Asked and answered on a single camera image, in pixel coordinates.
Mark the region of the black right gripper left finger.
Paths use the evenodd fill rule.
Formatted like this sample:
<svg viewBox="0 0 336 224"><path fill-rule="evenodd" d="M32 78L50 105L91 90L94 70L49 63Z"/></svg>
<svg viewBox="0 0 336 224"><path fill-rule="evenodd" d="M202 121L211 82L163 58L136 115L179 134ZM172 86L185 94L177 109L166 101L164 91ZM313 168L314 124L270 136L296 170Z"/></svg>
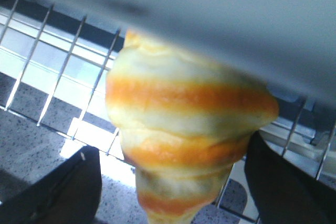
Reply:
<svg viewBox="0 0 336 224"><path fill-rule="evenodd" d="M100 204L99 150L84 146L1 204L1 223L93 223Z"/></svg>

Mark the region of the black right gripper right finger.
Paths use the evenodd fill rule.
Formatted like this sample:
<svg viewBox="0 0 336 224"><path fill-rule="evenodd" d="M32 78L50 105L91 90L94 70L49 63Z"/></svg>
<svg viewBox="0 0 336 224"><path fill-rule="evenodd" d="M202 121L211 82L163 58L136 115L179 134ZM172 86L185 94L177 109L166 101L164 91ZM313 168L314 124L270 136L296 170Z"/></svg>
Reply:
<svg viewBox="0 0 336 224"><path fill-rule="evenodd" d="M262 223L335 223L335 190L274 152L259 132L244 170Z"/></svg>

